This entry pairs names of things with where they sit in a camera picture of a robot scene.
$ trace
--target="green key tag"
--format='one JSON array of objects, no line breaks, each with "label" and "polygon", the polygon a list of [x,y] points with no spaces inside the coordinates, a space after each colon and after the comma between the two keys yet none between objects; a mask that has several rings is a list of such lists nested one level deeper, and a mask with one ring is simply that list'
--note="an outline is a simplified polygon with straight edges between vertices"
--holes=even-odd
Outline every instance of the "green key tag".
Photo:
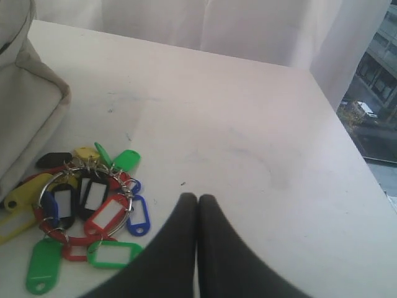
[{"label": "green key tag", "polygon": [[112,159],[110,158],[109,154],[107,154],[106,150],[102,145],[98,142],[94,143],[95,147],[97,148],[102,161],[105,163],[106,166],[112,166]]},{"label": "green key tag", "polygon": [[141,251],[143,251],[142,247],[135,243],[97,241],[89,246],[87,260],[93,267],[121,269]]},{"label": "green key tag", "polygon": [[133,150],[125,150],[113,160],[114,167],[128,172],[133,169],[141,159],[138,152]]},{"label": "green key tag", "polygon": [[51,238],[39,241],[33,248],[26,277],[27,290],[41,295],[51,290],[57,280],[61,264],[62,243]]}]

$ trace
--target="white curtain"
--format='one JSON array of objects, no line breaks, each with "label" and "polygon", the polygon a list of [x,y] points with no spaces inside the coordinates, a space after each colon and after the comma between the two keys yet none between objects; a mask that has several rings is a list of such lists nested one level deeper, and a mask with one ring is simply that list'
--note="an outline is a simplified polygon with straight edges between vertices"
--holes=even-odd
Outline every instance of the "white curtain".
[{"label": "white curtain", "polygon": [[37,17],[309,69],[336,108],[391,0],[36,0]]}]

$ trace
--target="key ring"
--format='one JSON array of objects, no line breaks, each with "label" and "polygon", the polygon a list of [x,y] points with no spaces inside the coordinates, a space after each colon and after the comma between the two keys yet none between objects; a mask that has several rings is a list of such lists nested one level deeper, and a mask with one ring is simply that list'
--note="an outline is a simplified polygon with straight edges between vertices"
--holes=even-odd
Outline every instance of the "key ring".
[{"label": "key ring", "polygon": [[[99,240],[102,240],[102,241],[110,240],[110,236],[112,236],[114,233],[119,231],[124,226],[125,222],[130,217],[130,213],[133,210],[133,207],[132,207],[133,194],[132,194],[130,188],[125,184],[124,181],[122,181],[120,179],[120,171],[114,171],[113,167],[108,168],[108,167],[106,167],[106,165],[97,164],[97,163],[95,163],[94,165],[90,165],[89,162],[86,163],[81,160],[80,160],[78,166],[75,166],[74,164],[72,164],[71,166],[73,166],[73,167],[67,166],[66,170],[60,171],[59,173],[55,174],[46,183],[46,185],[44,185],[44,187],[40,193],[40,196],[38,198],[37,205],[33,209],[33,212],[35,214],[37,221],[40,222],[39,228],[41,230],[43,230],[51,238],[53,238],[59,242],[62,242],[64,244],[69,244],[71,246],[88,246],[91,243],[94,243]],[[42,197],[44,195],[44,192],[47,190],[47,188],[52,183],[57,181],[57,179],[63,178],[63,177],[68,177],[70,175],[73,176],[73,175],[75,175],[75,173],[78,173],[80,171],[87,171],[87,169],[89,169],[90,171],[95,171],[95,173],[103,173],[103,174],[109,176],[110,178],[112,178],[113,180],[115,180],[120,185],[120,188],[123,192],[122,195],[125,196],[125,198],[128,201],[128,207],[125,209],[124,217],[121,219],[121,221],[117,225],[115,225],[111,230],[109,230],[107,235],[96,234],[96,235],[90,235],[87,237],[69,237],[66,234],[66,232],[61,232],[59,228],[54,229],[48,224],[48,219],[45,219],[44,210],[41,205]]]}]

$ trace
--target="table surface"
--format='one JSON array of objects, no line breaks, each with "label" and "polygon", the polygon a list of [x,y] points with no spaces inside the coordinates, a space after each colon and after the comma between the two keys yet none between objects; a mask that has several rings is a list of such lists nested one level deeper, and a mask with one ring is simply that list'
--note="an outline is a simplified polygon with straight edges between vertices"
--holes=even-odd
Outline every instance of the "table surface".
[{"label": "table surface", "polygon": [[[210,193],[252,250],[309,295],[395,298],[397,216],[308,71],[39,21],[30,38],[73,92],[42,153],[98,141],[111,156],[142,155],[153,227],[120,241],[147,245],[180,193]],[[31,296],[41,238],[32,228],[0,246],[2,296]],[[42,297],[77,297],[115,273],[63,261]]]}]

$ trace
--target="bag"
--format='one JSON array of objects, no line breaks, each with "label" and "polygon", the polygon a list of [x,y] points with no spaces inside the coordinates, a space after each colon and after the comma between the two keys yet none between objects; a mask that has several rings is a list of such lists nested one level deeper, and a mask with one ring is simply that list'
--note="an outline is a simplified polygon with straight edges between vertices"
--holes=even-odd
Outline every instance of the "bag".
[{"label": "bag", "polygon": [[27,39],[33,0],[0,0],[0,200],[18,183],[68,110],[69,86]]}]

